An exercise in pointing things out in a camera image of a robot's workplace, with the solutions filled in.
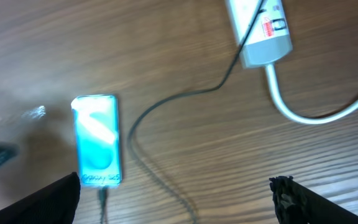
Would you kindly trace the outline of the teal screen Galaxy smartphone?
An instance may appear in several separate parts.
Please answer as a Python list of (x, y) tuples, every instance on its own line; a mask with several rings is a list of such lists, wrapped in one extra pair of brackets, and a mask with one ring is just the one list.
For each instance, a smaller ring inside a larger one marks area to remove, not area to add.
[(118, 186), (122, 182), (122, 163), (117, 96), (78, 96), (71, 108), (81, 183)]

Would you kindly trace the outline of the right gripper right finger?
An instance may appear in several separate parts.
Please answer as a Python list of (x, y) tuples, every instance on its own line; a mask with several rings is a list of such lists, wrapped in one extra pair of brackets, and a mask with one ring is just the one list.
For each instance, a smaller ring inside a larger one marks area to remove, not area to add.
[(269, 181), (279, 224), (358, 224), (358, 215), (298, 184), (292, 176)]

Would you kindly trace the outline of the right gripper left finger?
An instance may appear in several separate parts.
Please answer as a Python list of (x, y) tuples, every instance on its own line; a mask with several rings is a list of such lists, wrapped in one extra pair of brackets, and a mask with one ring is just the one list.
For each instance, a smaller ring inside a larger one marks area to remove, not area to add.
[(0, 224), (72, 224), (80, 190), (78, 174), (73, 172), (0, 210)]

